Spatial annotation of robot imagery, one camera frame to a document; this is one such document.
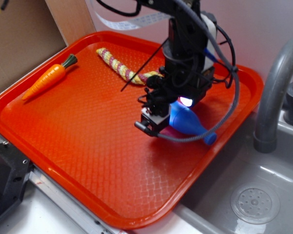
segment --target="gray faucet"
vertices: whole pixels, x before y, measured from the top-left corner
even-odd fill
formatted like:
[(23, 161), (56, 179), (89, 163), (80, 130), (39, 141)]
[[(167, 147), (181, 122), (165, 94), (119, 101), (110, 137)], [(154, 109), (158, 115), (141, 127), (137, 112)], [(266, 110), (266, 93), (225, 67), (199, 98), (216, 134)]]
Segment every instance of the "gray faucet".
[(286, 109), (284, 120), (293, 125), (293, 82), (289, 84), (292, 77), (293, 39), (281, 49), (265, 83), (254, 131), (254, 148), (259, 152), (270, 153), (276, 149), (282, 106)]

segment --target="gray sink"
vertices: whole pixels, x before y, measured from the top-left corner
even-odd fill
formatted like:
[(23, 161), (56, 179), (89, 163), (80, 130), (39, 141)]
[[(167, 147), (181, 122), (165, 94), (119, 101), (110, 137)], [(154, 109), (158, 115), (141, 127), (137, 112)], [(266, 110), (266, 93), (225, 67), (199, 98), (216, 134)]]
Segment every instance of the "gray sink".
[(293, 127), (279, 122), (273, 153), (253, 148), (255, 114), (181, 200), (227, 234), (293, 234)]

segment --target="sink drain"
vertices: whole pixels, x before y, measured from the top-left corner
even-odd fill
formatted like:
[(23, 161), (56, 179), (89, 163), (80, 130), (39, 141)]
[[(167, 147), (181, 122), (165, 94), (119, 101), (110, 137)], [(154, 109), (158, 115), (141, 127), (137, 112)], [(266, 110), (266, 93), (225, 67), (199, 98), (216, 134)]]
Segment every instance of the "sink drain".
[(231, 207), (243, 221), (264, 224), (273, 220), (280, 209), (278, 195), (259, 183), (243, 184), (231, 195)]

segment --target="orange tray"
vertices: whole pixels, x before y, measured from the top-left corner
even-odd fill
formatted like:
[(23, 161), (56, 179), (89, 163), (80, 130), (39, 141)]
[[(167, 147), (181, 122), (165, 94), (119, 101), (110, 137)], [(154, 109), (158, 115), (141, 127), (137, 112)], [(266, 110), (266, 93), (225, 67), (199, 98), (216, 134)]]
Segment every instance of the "orange tray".
[[(159, 45), (112, 32), (86, 36), (0, 95), (0, 133), (39, 168), (106, 223), (125, 230), (151, 224), (173, 209), (258, 103), (263, 82), (240, 66), (241, 98), (217, 130), (218, 140), (176, 143), (149, 137), (134, 127), (143, 86), (130, 85), (96, 54), (106, 47), (137, 70)], [(24, 92), (70, 53), (78, 63), (54, 87), (29, 101)], [(164, 65), (162, 53), (143, 72)], [(227, 75), (216, 67), (218, 78)], [(234, 87), (215, 84), (193, 109), (212, 127), (229, 109)], [(162, 133), (184, 137), (167, 127)]]

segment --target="blue bowling pin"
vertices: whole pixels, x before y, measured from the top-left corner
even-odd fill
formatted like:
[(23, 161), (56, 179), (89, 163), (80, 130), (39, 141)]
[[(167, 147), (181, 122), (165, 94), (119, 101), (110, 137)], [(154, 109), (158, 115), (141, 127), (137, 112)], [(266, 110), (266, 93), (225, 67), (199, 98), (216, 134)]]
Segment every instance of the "blue bowling pin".
[[(201, 135), (207, 130), (202, 126), (198, 116), (188, 107), (176, 101), (171, 103), (169, 124), (175, 130), (189, 135)], [(211, 133), (203, 140), (207, 145), (216, 141), (217, 134)]]

